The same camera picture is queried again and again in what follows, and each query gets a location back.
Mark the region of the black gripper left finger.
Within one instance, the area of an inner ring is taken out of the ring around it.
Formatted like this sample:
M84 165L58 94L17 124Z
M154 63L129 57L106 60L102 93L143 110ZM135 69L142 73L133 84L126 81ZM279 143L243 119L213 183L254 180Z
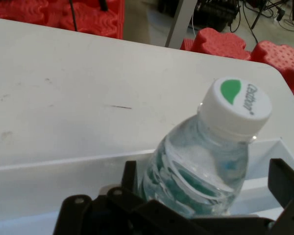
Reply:
M55 235L187 235L190 220L157 201L145 202L135 193L137 163L127 161L120 186L92 200L87 195L66 198L54 228Z

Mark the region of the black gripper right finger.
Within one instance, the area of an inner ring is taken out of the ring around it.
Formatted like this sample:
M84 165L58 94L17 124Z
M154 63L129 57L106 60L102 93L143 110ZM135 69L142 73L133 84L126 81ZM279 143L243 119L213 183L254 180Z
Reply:
M294 170L284 160L270 160L268 188L283 208L269 234L294 235Z

